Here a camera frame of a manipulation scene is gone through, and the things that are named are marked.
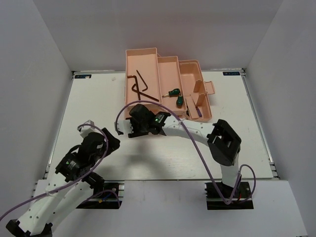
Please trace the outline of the small brown hex key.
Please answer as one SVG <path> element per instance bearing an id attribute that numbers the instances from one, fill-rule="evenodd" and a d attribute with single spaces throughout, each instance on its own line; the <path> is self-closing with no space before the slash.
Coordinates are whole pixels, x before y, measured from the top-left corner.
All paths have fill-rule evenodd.
<path id="1" fill-rule="evenodd" d="M 157 98 L 155 98 L 155 97 L 153 97 L 153 96 L 150 96 L 150 95 L 148 95 L 148 94 L 145 94 L 145 93 L 143 93 L 143 92 L 140 92 L 140 91 L 136 88 L 136 84 L 134 84 L 131 89 L 132 89 L 133 92 L 136 92 L 138 95 L 142 95 L 142 96 L 145 96 L 145 97 L 147 97 L 147 98 L 149 98 L 149 99 L 152 99 L 152 100 L 154 100 L 154 101 L 156 101 L 156 102 L 159 102 L 159 99 L 157 99 Z"/>

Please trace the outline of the green stubby flathead screwdriver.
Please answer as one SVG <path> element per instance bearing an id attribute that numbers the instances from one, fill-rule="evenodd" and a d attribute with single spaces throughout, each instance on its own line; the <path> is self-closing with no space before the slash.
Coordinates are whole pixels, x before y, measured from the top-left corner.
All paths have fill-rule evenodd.
<path id="1" fill-rule="evenodd" d="M 183 101 L 184 101 L 183 96 L 179 95 L 176 100 L 176 106 L 178 108 L 181 108 L 183 106 Z"/>

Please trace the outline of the thin dark hex key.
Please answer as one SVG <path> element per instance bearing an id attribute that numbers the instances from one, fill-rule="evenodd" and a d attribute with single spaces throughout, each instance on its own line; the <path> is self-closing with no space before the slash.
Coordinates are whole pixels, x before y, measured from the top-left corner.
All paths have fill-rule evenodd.
<path id="1" fill-rule="evenodd" d="M 140 77 L 141 81 L 143 82 L 143 84 L 144 84 L 144 86 L 145 86 L 145 88 L 142 89 L 142 92 L 148 90 L 148 85 L 147 85 L 147 83 L 145 82 L 145 80 L 143 79 L 143 77 L 141 76 L 140 72 L 139 72 L 138 70 L 136 70 L 136 72 L 137 72 L 138 76 Z"/>

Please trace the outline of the green stubby phillips screwdriver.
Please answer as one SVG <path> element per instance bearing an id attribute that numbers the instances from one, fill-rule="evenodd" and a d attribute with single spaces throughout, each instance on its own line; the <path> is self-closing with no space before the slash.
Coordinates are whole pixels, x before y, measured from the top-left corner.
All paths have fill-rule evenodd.
<path id="1" fill-rule="evenodd" d="M 179 88 L 175 88 L 175 89 L 169 91 L 167 94 L 163 95 L 162 98 L 179 96 L 180 93 L 181 93 L 180 89 Z"/>

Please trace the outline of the black green precision screwdriver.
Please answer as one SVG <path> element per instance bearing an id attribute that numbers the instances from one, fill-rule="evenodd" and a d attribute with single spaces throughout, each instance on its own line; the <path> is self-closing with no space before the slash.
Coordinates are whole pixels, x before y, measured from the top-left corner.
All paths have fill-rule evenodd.
<path id="1" fill-rule="evenodd" d="M 187 110 L 186 110 L 186 117 L 187 117 L 187 119 L 190 119 L 190 112 L 189 112 L 188 106 L 187 106 Z"/>

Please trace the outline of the large brown hex key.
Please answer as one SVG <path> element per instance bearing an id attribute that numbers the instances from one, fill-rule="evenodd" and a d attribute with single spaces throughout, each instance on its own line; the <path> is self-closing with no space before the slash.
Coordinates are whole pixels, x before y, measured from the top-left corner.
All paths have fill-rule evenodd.
<path id="1" fill-rule="evenodd" d="M 141 95 L 140 95 L 140 91 L 139 91 L 139 85 L 138 85 L 138 80 L 136 76 L 127 76 L 128 79 L 134 79 L 135 80 L 135 85 L 132 86 L 132 90 L 134 92 L 136 92 L 137 97 L 138 97 L 138 101 L 141 100 Z"/>

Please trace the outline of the pink plastic toolbox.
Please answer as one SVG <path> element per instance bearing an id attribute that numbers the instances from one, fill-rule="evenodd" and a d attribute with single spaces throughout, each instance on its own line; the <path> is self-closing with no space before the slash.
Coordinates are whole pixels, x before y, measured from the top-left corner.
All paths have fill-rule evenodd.
<path id="1" fill-rule="evenodd" d="M 148 90 L 143 93 L 159 99 L 159 102 L 156 102 L 141 95 L 141 100 L 144 100 L 145 106 L 152 112 L 162 111 L 161 106 L 165 106 L 179 117 L 187 119 L 188 106 L 189 120 L 204 122 L 212 118 L 208 97 L 215 93 L 215 88 L 213 82 L 204 81 L 198 60 L 179 60 L 177 56 L 160 56 L 156 48 L 126 50 L 125 118 L 129 117 L 131 102 L 138 100 L 136 92 L 131 89 L 135 80 L 128 79 L 127 76 L 137 77 L 140 92 L 145 88 L 136 70 L 148 85 Z M 176 106 L 177 96 L 162 98 L 175 88 L 180 89 L 180 95 L 184 99 L 181 108 Z M 197 114 L 196 107 L 202 113 L 201 118 Z"/>

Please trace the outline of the blue handled precision screwdriver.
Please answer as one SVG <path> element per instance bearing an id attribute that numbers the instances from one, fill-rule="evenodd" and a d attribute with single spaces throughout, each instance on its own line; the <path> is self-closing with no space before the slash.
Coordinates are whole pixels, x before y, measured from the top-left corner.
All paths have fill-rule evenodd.
<path id="1" fill-rule="evenodd" d="M 201 111 L 200 111 L 200 109 L 198 107 L 196 107 L 196 111 L 197 111 L 198 116 L 201 118 L 202 117 L 202 113 L 201 113 Z"/>

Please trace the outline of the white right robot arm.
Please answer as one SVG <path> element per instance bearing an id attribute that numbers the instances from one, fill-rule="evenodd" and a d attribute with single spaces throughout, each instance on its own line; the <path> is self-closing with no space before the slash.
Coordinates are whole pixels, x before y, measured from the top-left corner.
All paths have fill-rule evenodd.
<path id="1" fill-rule="evenodd" d="M 151 133 L 183 137 L 206 145 L 221 167 L 222 182 L 218 189 L 222 195 L 234 197 L 241 191 L 238 164 L 241 138 L 225 120 L 219 119 L 214 124 L 180 120 L 167 112 L 154 114 L 142 104 L 134 106 L 129 115 L 135 136 Z"/>

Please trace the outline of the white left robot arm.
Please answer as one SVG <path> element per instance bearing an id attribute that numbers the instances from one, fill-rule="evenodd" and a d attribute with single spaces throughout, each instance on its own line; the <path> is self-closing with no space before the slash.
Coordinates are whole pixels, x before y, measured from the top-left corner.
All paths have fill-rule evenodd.
<path id="1" fill-rule="evenodd" d="M 118 197 L 93 170 L 120 147 L 120 140 L 106 128 L 80 129 L 82 142 L 65 154 L 55 168 L 45 192 L 31 199 L 32 205 L 6 229 L 15 237 L 50 237 L 53 230 L 79 205 L 109 193 Z"/>

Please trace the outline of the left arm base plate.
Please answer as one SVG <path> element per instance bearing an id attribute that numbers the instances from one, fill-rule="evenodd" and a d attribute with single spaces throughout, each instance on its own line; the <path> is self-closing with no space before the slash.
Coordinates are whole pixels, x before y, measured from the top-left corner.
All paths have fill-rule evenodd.
<path id="1" fill-rule="evenodd" d="M 105 182 L 99 190 L 94 190 L 77 209 L 119 209 L 124 196 L 124 182 Z"/>

